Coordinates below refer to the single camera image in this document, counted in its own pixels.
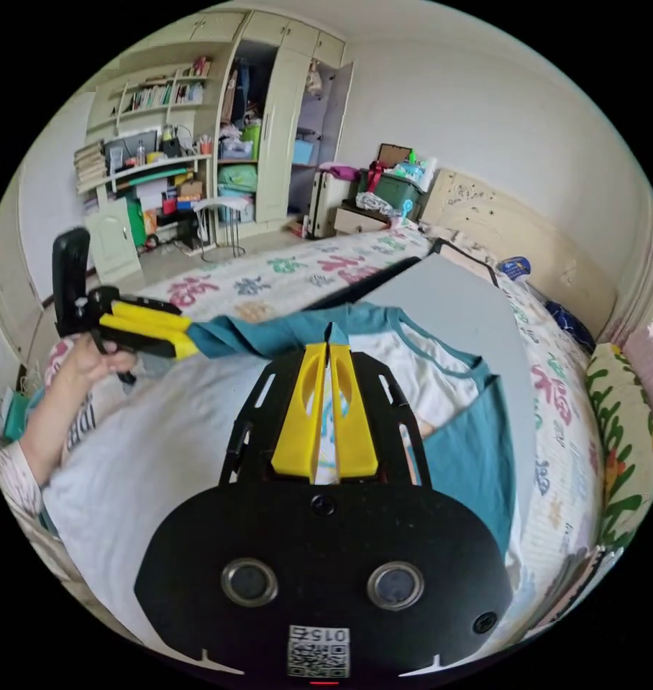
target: ceiling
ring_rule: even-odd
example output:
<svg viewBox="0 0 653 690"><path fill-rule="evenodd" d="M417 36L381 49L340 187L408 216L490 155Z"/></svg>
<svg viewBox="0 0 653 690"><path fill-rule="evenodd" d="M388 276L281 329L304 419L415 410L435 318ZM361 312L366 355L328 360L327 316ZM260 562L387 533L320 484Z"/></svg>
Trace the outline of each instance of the ceiling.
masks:
<svg viewBox="0 0 653 690"><path fill-rule="evenodd" d="M427 0L233 0L217 5L264 9L330 30L347 42L415 40L508 60L565 85L560 70L541 55L481 19Z"/></svg>

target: bookshelf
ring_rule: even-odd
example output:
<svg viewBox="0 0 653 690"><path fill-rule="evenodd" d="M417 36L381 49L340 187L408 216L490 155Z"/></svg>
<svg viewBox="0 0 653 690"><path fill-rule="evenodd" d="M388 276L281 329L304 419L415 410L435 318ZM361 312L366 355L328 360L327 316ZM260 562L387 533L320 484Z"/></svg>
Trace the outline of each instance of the bookshelf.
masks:
<svg viewBox="0 0 653 690"><path fill-rule="evenodd" d="M88 126L87 138L102 137L105 129L111 130L110 137L118 137L122 122L141 116L159 114L161 125L171 124L171 113L204 107L210 65L210 59L201 57L191 67L175 69L172 75L126 80L119 88L110 90L108 99L117 98L117 105L110 116Z"/></svg>

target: qr code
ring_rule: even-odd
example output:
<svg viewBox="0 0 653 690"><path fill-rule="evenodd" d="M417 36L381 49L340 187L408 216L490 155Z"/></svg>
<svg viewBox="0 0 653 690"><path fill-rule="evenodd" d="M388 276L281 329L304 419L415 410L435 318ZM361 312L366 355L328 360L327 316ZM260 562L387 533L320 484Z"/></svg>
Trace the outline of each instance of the qr code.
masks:
<svg viewBox="0 0 653 690"><path fill-rule="evenodd" d="M346 627L291 625L288 675L300 678L347 678L350 634Z"/></svg>

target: drawer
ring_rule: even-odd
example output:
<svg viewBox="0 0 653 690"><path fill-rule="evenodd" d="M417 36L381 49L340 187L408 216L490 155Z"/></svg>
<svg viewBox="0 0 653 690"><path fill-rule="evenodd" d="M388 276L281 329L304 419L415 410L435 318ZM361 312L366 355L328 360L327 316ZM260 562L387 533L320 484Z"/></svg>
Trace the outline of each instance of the drawer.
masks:
<svg viewBox="0 0 653 690"><path fill-rule="evenodd" d="M339 208L334 219L334 230L342 232L346 235L353 235L357 232L374 232L375 230L384 230L387 223L378 221L376 218L369 216L361 216L359 213L348 211L345 208Z"/></svg>

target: desk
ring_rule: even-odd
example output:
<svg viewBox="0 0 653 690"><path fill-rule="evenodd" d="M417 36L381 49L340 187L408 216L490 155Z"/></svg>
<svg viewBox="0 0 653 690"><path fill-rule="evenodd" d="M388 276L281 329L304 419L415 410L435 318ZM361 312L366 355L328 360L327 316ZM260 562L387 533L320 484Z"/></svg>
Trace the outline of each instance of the desk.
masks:
<svg viewBox="0 0 653 690"><path fill-rule="evenodd" d="M431 254L363 298L400 307L451 347L479 355L501 376L516 465L516 504L525 528L535 475L534 391L511 307L491 283Z"/></svg>

